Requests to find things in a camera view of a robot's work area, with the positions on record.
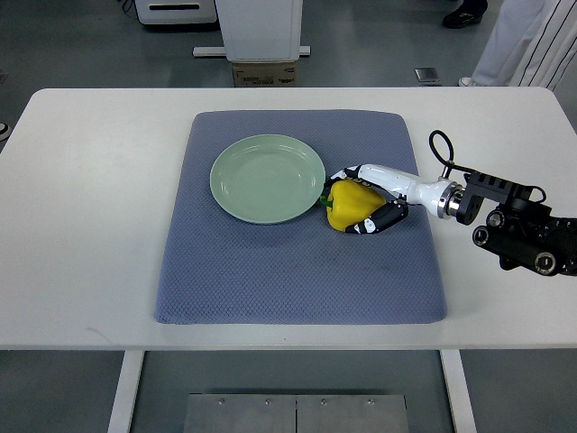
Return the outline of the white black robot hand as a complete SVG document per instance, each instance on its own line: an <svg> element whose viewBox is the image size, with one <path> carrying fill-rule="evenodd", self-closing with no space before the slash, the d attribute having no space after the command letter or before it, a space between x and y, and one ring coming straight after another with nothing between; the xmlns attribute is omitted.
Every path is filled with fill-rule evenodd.
<svg viewBox="0 0 577 433"><path fill-rule="evenodd" d="M464 187L447 178L436 182L424 182L418 176L375 164L363 164L345 168L333 175L325 184L330 188L339 180L353 180L374 189L387 203L368 218L347 226L347 234L377 234L408 215L408 207L419 205L432 215L448 218L456 215Z"/></svg>

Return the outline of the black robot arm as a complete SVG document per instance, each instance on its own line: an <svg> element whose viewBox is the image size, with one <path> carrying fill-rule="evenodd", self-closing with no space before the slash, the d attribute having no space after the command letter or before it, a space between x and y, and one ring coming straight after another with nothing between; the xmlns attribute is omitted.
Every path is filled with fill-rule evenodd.
<svg viewBox="0 0 577 433"><path fill-rule="evenodd" d="M439 202L442 217L454 217L463 225L473 223L485 199L498 205L486 223L472 233L475 245L499 257L505 271L523 267L542 276L576 274L576 220L551 215L546 194L533 201L538 186L526 186L454 163L449 137L440 130L429 135L429 147L444 165L441 180L452 170L463 173L466 185L449 183L448 196Z"/></svg>

